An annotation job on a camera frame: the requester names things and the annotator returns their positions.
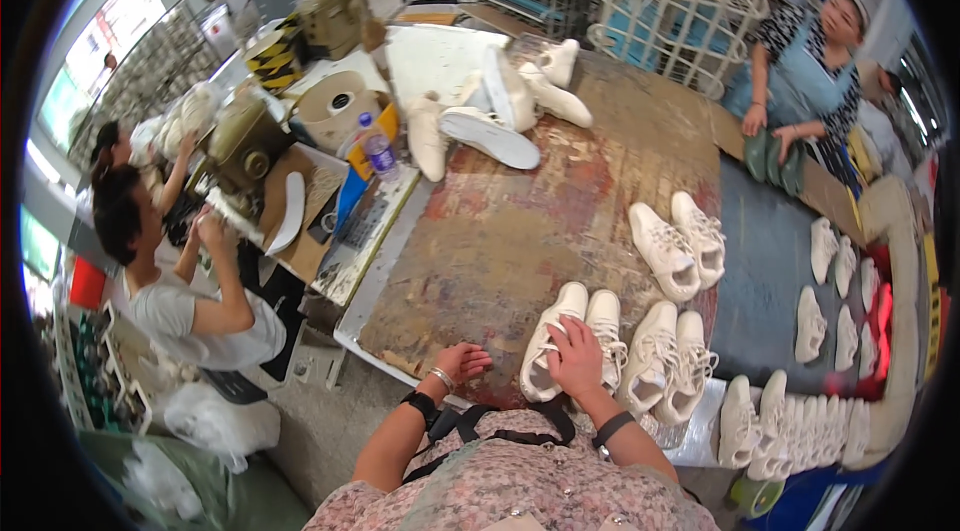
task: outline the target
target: silver bracelet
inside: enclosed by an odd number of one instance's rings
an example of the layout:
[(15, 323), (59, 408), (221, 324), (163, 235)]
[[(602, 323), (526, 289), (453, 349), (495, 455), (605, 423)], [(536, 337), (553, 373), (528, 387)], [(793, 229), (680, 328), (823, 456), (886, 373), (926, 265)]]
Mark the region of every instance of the silver bracelet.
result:
[(457, 386), (457, 384), (453, 382), (453, 379), (451, 379), (450, 376), (443, 371), (443, 369), (434, 367), (429, 370), (428, 375), (429, 373), (439, 377), (439, 380), (443, 381), (443, 385), (446, 385), (446, 391), (450, 392), (451, 394), (453, 393), (453, 389)]

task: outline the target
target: hand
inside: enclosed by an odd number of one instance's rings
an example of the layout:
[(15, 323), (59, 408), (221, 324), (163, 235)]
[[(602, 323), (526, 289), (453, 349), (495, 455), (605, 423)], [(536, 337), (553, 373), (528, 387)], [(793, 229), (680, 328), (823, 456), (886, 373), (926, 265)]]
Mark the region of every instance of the hand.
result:
[(187, 241), (200, 241), (200, 220), (207, 216), (211, 211), (213, 211), (213, 206), (209, 203), (205, 203), (197, 215), (193, 217), (193, 222), (190, 224), (190, 234), (187, 235)]
[(224, 245), (224, 222), (216, 212), (209, 212), (197, 217), (197, 235), (207, 248)]
[(603, 350), (594, 332), (583, 321), (559, 315), (559, 323), (566, 334), (553, 324), (546, 325), (558, 351), (549, 351), (546, 362), (550, 377), (570, 398), (580, 402), (584, 396), (601, 387), (603, 379)]
[(767, 106), (753, 104), (743, 116), (743, 135), (752, 138), (761, 127), (767, 126)]
[(197, 146), (197, 131), (188, 130), (183, 134), (183, 141), (180, 141), (179, 151), (177, 156), (182, 159), (190, 158), (190, 155), (193, 154), (193, 149)]
[(454, 385), (460, 385), (466, 380), (483, 373), (484, 368), (494, 364), (483, 347), (476, 344), (462, 342), (450, 345), (439, 351), (435, 367), (446, 373)]
[(786, 162), (787, 151), (790, 149), (790, 144), (792, 144), (798, 138), (798, 136), (796, 125), (780, 127), (774, 131), (774, 138), (780, 138), (780, 155), (776, 159), (780, 166), (784, 166), (784, 163)]

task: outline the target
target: green shoe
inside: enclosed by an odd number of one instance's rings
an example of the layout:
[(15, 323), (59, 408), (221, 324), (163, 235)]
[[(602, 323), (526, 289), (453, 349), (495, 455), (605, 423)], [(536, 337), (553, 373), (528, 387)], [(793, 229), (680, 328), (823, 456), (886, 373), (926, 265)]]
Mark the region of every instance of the green shoe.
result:
[(804, 152), (794, 143), (786, 154), (786, 162), (780, 169), (783, 190), (787, 195), (796, 197), (804, 190)]
[(767, 141), (767, 183), (775, 188), (782, 188), (784, 186), (784, 182), (780, 175), (780, 163), (778, 162), (780, 159), (780, 148), (780, 138), (771, 136)]
[(769, 133), (767, 129), (760, 128), (756, 135), (743, 137), (743, 164), (747, 165), (750, 175), (758, 182), (763, 183), (767, 178), (766, 157), (767, 139)]

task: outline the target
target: plastic water bottle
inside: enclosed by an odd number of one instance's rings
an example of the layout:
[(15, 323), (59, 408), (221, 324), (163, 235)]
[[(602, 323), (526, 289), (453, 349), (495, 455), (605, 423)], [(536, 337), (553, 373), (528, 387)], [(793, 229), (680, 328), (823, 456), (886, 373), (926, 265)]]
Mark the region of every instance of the plastic water bottle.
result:
[(369, 112), (360, 115), (360, 133), (363, 135), (363, 151), (376, 176), (385, 184), (395, 183), (401, 177), (397, 157), (390, 145), (390, 137), (374, 122)]

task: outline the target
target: black watch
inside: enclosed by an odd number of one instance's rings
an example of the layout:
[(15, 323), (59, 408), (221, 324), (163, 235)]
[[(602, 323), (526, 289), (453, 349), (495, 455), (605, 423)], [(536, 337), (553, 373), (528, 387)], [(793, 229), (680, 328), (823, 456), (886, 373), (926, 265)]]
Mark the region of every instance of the black watch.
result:
[(426, 422), (427, 430), (433, 427), (433, 424), (437, 421), (437, 417), (440, 416), (440, 411), (437, 410), (436, 404), (433, 403), (433, 398), (417, 390), (407, 393), (407, 396), (404, 397), (400, 403), (411, 405), (416, 410), (419, 410), (420, 414), (423, 415), (423, 420)]

